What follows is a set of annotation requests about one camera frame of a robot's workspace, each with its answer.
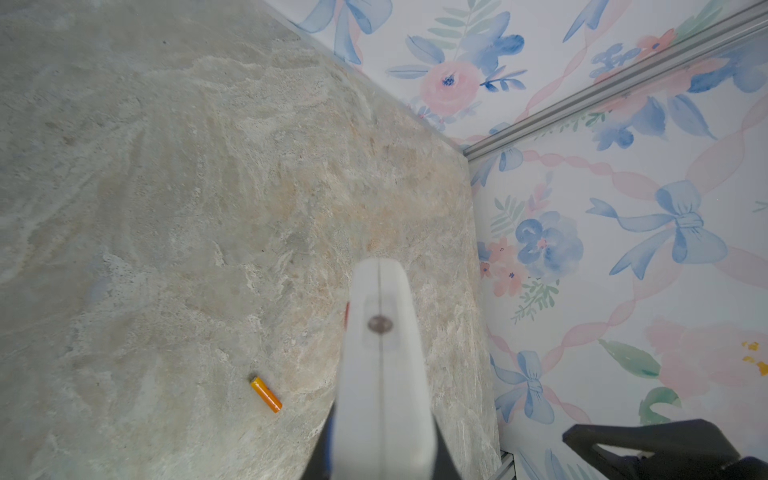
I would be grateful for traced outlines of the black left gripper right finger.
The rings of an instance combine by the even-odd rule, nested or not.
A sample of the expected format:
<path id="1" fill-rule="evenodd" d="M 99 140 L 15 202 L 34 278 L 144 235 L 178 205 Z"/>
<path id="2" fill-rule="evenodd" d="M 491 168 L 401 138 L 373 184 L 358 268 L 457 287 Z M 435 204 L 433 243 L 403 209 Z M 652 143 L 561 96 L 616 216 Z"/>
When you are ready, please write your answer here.
<path id="1" fill-rule="evenodd" d="M 461 480 L 462 477 L 453 461 L 448 446 L 440 429 L 437 420 L 434 420 L 437 453 L 434 462 L 433 480 Z"/>

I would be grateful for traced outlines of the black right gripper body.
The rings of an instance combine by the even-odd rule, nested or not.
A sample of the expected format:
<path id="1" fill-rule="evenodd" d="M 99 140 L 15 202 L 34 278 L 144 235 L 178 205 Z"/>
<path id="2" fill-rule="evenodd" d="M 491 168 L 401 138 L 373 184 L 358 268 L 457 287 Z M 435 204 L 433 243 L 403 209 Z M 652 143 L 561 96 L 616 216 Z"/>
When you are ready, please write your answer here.
<path id="1" fill-rule="evenodd" d="M 767 463 L 755 457 L 670 452 L 622 456 L 626 479 L 718 480 L 766 479 Z"/>

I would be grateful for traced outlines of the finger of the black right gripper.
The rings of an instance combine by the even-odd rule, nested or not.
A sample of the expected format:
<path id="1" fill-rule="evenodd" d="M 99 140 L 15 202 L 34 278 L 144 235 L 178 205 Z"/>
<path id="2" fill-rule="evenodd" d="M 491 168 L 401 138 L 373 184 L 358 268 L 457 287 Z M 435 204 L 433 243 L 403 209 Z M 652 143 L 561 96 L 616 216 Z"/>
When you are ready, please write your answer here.
<path id="1" fill-rule="evenodd" d="M 701 419 L 642 427 L 580 424 L 562 439 L 608 479 L 626 479 L 620 471 L 622 456 L 670 452 L 741 457 L 716 425 Z"/>

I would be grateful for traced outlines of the white remote control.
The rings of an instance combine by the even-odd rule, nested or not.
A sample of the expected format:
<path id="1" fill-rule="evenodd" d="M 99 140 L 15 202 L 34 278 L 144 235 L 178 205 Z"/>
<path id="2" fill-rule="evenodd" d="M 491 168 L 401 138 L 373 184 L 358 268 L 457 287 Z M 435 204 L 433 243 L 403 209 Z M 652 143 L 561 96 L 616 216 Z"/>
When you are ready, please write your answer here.
<path id="1" fill-rule="evenodd" d="M 429 479 L 438 441 L 418 320 L 405 270 L 361 261 L 349 313 L 330 438 L 334 479 Z"/>

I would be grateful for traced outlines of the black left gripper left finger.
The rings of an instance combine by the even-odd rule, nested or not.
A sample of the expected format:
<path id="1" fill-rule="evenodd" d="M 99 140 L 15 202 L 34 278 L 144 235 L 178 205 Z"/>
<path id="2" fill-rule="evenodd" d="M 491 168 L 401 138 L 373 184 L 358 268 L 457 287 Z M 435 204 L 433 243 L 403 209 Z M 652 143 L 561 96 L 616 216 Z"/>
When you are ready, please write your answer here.
<path id="1" fill-rule="evenodd" d="M 332 404 L 315 447 L 301 475 L 301 480 L 331 479 L 331 437 L 334 423 L 335 405 Z"/>

